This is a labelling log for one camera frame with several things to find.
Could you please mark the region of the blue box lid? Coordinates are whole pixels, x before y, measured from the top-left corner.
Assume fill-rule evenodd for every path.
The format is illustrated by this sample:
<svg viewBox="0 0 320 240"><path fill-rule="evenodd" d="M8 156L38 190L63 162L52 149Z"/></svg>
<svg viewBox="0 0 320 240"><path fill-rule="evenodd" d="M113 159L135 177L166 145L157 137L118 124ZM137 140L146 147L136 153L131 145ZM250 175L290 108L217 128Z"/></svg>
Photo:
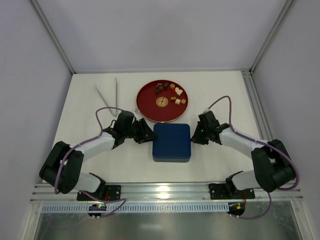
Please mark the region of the blue box lid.
<svg viewBox="0 0 320 240"><path fill-rule="evenodd" d="M157 123L152 158L191 158L190 126L186 123Z"/></svg>

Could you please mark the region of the blue chocolate box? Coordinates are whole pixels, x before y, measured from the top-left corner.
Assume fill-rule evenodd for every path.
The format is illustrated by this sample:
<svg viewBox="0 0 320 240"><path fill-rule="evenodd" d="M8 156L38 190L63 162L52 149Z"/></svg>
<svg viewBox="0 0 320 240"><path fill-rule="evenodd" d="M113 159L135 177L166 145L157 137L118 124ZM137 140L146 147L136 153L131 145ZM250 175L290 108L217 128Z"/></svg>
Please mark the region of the blue chocolate box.
<svg viewBox="0 0 320 240"><path fill-rule="evenodd" d="M157 158L153 157L153 160L158 163L188 163L190 158Z"/></svg>

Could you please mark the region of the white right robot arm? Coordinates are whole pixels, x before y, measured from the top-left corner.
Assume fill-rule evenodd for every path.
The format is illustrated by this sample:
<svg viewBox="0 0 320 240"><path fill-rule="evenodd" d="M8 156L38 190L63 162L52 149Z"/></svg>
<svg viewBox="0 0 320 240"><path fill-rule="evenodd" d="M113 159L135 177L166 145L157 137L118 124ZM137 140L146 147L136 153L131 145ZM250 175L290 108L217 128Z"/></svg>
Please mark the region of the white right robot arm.
<svg viewBox="0 0 320 240"><path fill-rule="evenodd" d="M254 139L236 131L231 124L219 123L210 110L198 115L199 121L191 142L207 145L209 142L230 147L251 159L251 171L239 171L226 178L224 184L211 186L212 192L217 193L219 199L239 199L244 193L260 188L271 193L274 190L284 190L284 185L292 180L298 180L298 171L284 144L274 139L265 141Z"/></svg>

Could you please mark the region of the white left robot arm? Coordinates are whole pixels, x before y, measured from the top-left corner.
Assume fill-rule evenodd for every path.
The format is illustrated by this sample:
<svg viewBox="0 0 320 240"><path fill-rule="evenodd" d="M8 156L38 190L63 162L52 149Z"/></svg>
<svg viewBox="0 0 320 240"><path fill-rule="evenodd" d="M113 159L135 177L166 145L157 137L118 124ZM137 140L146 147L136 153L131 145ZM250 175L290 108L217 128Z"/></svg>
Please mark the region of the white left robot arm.
<svg viewBox="0 0 320 240"><path fill-rule="evenodd" d="M137 144L157 139L144 118L137 119L133 112L125 110L112 120L110 126L100 130L98 136L78 144L55 143L39 171L39 177L50 184L56 194L78 190L99 198L106 182L96 174L83 173L83 163L119 147L126 139L132 139Z"/></svg>

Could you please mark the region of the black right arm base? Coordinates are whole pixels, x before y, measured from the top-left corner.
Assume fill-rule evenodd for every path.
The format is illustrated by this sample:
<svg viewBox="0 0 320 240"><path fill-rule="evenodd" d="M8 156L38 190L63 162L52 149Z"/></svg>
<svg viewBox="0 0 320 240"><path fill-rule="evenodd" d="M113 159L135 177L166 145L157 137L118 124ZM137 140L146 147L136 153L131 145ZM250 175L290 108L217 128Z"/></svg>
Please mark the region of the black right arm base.
<svg viewBox="0 0 320 240"><path fill-rule="evenodd" d="M232 183L210 183L208 185L211 200L255 199L253 188L238 190Z"/></svg>

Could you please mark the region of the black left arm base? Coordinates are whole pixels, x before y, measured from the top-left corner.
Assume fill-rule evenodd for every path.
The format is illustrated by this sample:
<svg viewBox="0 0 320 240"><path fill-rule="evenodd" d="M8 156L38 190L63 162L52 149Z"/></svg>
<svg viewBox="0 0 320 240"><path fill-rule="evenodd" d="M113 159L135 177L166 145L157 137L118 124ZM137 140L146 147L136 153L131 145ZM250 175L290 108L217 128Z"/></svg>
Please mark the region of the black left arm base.
<svg viewBox="0 0 320 240"><path fill-rule="evenodd" d="M101 201L116 201L121 198L121 185L107 185L100 186L95 192L88 192L93 198ZM93 201L93 199L84 193L77 193L77 201Z"/></svg>

